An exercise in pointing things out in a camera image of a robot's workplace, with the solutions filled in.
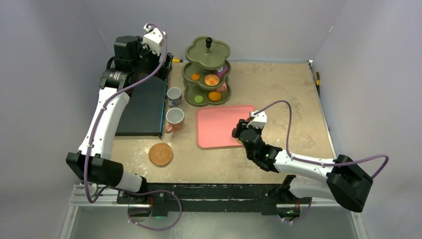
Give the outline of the pink serving tray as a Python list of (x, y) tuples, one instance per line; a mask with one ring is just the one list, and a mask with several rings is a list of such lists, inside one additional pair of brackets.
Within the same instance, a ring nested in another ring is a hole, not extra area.
[(203, 149), (239, 147), (232, 130), (249, 117), (252, 105), (203, 107), (196, 112), (197, 144)]

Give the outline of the chocolate chip cookie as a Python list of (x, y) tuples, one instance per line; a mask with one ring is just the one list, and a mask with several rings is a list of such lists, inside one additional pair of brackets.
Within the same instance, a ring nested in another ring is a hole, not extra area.
[(191, 75), (192, 81), (198, 81), (200, 78), (201, 78), (201, 76), (198, 73), (194, 73), (194, 74)]

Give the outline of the orange egg tart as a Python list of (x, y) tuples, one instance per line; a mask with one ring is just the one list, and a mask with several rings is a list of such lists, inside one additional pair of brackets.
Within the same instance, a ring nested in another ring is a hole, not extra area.
[(212, 101), (212, 102), (218, 102), (221, 99), (222, 95), (220, 92), (218, 91), (211, 91), (208, 94), (208, 98)]

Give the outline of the pink strawberry roll cake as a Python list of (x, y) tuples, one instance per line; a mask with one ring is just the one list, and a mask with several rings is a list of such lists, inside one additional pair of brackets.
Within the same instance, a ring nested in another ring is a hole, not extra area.
[(219, 88), (216, 89), (217, 92), (226, 92), (227, 91), (227, 84), (223, 83)]

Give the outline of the green three-tier stand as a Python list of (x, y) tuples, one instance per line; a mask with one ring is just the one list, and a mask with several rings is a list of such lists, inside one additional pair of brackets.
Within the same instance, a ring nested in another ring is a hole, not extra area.
[[(182, 77), (184, 83), (185, 100), (194, 107), (218, 106), (223, 105), (231, 97), (231, 87), (229, 86), (229, 75), (231, 72), (231, 64), (228, 61), (230, 56), (230, 47), (227, 43), (215, 40), (209, 36), (199, 36), (193, 40), (185, 51), (187, 64), (182, 68)], [(228, 72), (220, 79), (220, 83), (216, 86), (207, 86), (204, 83), (204, 77), (213, 74), (215, 69), (222, 66), (228, 66)], [(192, 81), (191, 75), (200, 74), (198, 81)], [(221, 99), (218, 102), (212, 102), (208, 98), (211, 91), (216, 91), (223, 83), (227, 84), (227, 91), (221, 92)], [(196, 95), (203, 96), (204, 100), (200, 104), (194, 102)]]

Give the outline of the round bread bun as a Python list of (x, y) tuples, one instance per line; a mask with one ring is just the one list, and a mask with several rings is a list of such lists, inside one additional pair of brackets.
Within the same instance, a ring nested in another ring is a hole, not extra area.
[(204, 83), (207, 86), (216, 86), (220, 83), (220, 79), (215, 74), (208, 74), (204, 77)]

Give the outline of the purple green cake slice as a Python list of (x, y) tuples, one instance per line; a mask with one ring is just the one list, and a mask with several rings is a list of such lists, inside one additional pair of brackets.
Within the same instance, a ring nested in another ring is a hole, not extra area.
[(215, 69), (213, 71), (213, 74), (221, 79), (228, 72), (228, 70), (229, 70), (228, 66), (222, 66), (218, 69)]

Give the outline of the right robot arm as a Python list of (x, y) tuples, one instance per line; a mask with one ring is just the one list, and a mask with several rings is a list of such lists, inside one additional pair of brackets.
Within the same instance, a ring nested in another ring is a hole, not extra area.
[(247, 159), (267, 172), (291, 173), (304, 176), (293, 179), (280, 188), (280, 198), (287, 203), (296, 198), (324, 198), (334, 200), (353, 212), (362, 212), (373, 178), (350, 157), (339, 155), (336, 159), (303, 157), (287, 150), (266, 144), (262, 130), (240, 119), (231, 136), (239, 140), (246, 150)]

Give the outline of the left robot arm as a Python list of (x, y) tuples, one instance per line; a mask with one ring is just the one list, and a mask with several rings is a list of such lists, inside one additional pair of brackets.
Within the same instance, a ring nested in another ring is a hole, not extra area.
[(158, 77), (165, 80), (169, 74), (167, 40), (163, 33), (157, 36), (121, 36), (114, 42), (112, 56), (100, 76), (97, 108), (88, 132), (77, 152), (69, 152), (67, 165), (88, 184), (105, 185), (129, 192), (135, 203), (148, 199), (147, 181), (132, 174), (121, 163), (111, 160), (116, 130), (133, 88)]

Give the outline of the grey mug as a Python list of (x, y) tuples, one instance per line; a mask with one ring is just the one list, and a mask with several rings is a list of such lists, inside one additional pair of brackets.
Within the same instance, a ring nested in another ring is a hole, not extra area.
[(182, 103), (182, 91), (180, 88), (177, 88), (177, 87), (170, 88), (167, 91), (166, 96), (169, 100), (168, 106), (170, 108), (177, 107)]

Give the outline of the dark blue flat box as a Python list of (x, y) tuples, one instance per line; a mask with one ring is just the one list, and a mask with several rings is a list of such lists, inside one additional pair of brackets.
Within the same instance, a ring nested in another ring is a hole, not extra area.
[(163, 134), (168, 79), (152, 77), (134, 87), (116, 130), (116, 136)]

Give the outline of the pink mug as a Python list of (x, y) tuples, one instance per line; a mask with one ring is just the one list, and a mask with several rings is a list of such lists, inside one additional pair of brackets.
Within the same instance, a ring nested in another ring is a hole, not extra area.
[(185, 114), (180, 108), (171, 108), (165, 115), (168, 125), (165, 128), (166, 133), (180, 131), (184, 126)]

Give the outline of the woven rattan coaster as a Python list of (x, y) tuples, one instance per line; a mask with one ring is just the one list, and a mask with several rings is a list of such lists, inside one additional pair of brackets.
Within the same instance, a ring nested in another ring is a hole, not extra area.
[(148, 152), (149, 160), (156, 166), (166, 166), (173, 158), (173, 151), (166, 143), (157, 143), (151, 146)]

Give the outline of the yellow black tool right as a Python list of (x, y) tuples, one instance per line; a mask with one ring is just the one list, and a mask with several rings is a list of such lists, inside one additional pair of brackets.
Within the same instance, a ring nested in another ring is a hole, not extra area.
[(319, 88), (320, 86), (320, 74), (319, 71), (316, 71), (316, 87)]

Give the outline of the black base frame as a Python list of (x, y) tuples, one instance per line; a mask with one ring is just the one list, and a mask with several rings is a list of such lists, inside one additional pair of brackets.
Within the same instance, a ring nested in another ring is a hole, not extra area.
[(281, 184), (147, 183), (150, 195), (121, 192), (118, 204), (145, 208), (144, 215), (165, 217), (169, 212), (261, 213), (265, 216), (298, 217), (300, 206), (311, 198), (297, 198), (290, 191), (294, 179)]

